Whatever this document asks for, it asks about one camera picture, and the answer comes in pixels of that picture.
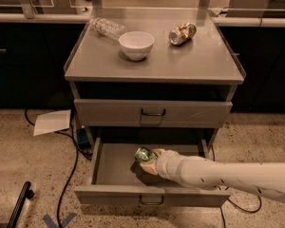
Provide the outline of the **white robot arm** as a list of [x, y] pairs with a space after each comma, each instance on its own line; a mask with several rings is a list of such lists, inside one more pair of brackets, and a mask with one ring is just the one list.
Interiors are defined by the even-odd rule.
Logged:
[[145, 147], [139, 148], [134, 158], [145, 172], [184, 187], [214, 189], [224, 185], [285, 203], [285, 162], [218, 162]]

